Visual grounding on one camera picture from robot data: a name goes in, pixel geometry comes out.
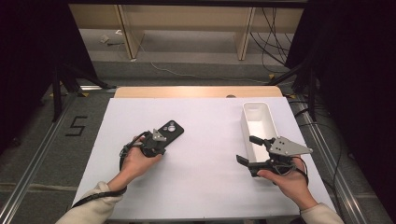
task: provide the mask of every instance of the white table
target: white table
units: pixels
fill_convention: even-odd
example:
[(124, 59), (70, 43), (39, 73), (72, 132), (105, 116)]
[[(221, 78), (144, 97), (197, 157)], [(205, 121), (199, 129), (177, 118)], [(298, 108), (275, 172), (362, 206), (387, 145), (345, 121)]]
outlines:
[[(298, 215), (298, 207), (272, 182), (252, 178), (236, 162), (246, 157), (242, 104), (270, 106), (279, 135), (300, 144), (300, 133), (285, 98), (124, 98), (111, 99), (75, 202), (119, 170), (122, 146), (135, 135), (174, 119), (185, 132), (166, 149), (161, 162), (128, 186), (110, 220), (181, 221), (255, 219)], [(310, 155), (303, 155), (313, 196), (332, 201)]]

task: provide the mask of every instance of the gray floor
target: gray floor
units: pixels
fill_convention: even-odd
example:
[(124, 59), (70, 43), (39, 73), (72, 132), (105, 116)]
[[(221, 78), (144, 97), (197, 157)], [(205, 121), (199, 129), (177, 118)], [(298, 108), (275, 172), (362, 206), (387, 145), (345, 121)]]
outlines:
[[(238, 61), (231, 33), (211, 32), (146, 32), (142, 48), (137, 59), (127, 57), (122, 35), (116, 31), (81, 30), (87, 49), (92, 58), (99, 78), (117, 86), (160, 86), (160, 85), (262, 85), (269, 81), (269, 75), (279, 76), (276, 72), (287, 71), (269, 56), (262, 57), (262, 51), (250, 39), (247, 56), (244, 61)], [(103, 35), (109, 37), (104, 44), (100, 40)], [(285, 36), (279, 36), (282, 47), (288, 49), (289, 41)], [(281, 60), (277, 49), (270, 49)], [(279, 85), (284, 94), (291, 94), (292, 80), (286, 80)], [(81, 80), (81, 85), (91, 83)], [(70, 108), (64, 116), (57, 136), (51, 143), (48, 153), (33, 184), (24, 196), (17, 213), (11, 223), (53, 223), (70, 206), (74, 194), (82, 178), (86, 162), (90, 157), (96, 134), (106, 111), (108, 100), (113, 97), (112, 91), (87, 91), (86, 97), (74, 98), (70, 95), (64, 99), (73, 99)], [(305, 100), (303, 95), (298, 99), (290, 98), (290, 102)], [(45, 138), (51, 125), (52, 101), (50, 90), (43, 97), (43, 105), (38, 107), (31, 121), (19, 136), (21, 145), (10, 147), (0, 157), (0, 202), (4, 205), (16, 183), (19, 182), (29, 165), (41, 141)], [(304, 108), (304, 104), (290, 103), (294, 113)], [(347, 155), (347, 147), (342, 136), (337, 132), (328, 114), (325, 104), (317, 99), (319, 131), (323, 134), (326, 144), (331, 149), (334, 158), (341, 155), (338, 174), (346, 180), (347, 188), (351, 190), (362, 215), (367, 223), (392, 223), (380, 201), (368, 185), (356, 162)], [(78, 130), (70, 129), (76, 116), (86, 117), (77, 120), (78, 125), (85, 126), (82, 136), (69, 137)], [(312, 136), (312, 125), (305, 114), (297, 117), (302, 125), (301, 131), (309, 147), (317, 153), (312, 156), (324, 181), (332, 185), (332, 174), (326, 166), (316, 139)], [(357, 223), (344, 206), (340, 190), (336, 193), (328, 188), (334, 206), (341, 209), (346, 223)], [(340, 207), (335, 198), (340, 199)], [(268, 223), (289, 223), (290, 218), (273, 218)], [(242, 220), (217, 221), (216, 223), (242, 223)]]

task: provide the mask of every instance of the white sleeve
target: white sleeve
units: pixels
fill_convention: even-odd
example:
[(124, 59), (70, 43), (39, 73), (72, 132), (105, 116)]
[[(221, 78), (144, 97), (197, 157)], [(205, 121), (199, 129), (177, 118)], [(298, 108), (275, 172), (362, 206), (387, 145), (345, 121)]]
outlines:
[[(96, 188), (89, 190), (82, 198), (105, 191), (110, 191), (108, 185), (105, 182), (99, 182)], [(113, 213), (116, 203), (121, 199), (122, 196), (105, 197), (84, 203), (81, 206), (70, 209), (56, 222), (56, 224), (104, 223)]]
[(344, 223), (343, 220), (324, 203), (319, 203), (312, 208), (301, 211), (301, 216), (307, 224)]

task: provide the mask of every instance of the human hand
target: human hand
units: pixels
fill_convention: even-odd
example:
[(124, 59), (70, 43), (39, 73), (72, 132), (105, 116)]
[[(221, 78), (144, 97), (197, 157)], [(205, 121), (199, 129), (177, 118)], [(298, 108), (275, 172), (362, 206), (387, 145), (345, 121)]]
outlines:
[[(298, 169), (304, 171), (304, 164), (300, 159), (294, 158), (293, 161)], [(291, 171), (287, 175), (277, 175), (269, 170), (260, 170), (257, 175), (277, 184), (283, 194), (292, 199), (300, 210), (305, 210), (318, 204), (308, 189), (305, 177), (297, 171)]]
[(107, 183), (108, 187), (113, 191), (124, 189), (132, 180), (143, 175), (157, 163), (162, 156), (159, 154), (156, 157), (148, 158), (143, 155), (139, 147), (132, 147), (123, 161), (120, 172)]

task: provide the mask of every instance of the white plastic bin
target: white plastic bin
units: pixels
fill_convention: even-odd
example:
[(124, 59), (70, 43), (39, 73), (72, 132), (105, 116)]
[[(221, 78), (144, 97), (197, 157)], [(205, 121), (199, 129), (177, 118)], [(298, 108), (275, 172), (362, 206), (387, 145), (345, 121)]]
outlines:
[(241, 125), (247, 159), (250, 162), (267, 161), (269, 156), (265, 145), (259, 146), (253, 144), (249, 141), (249, 137), (251, 135), (260, 137), (261, 139), (278, 137), (268, 104), (262, 102), (244, 103)]

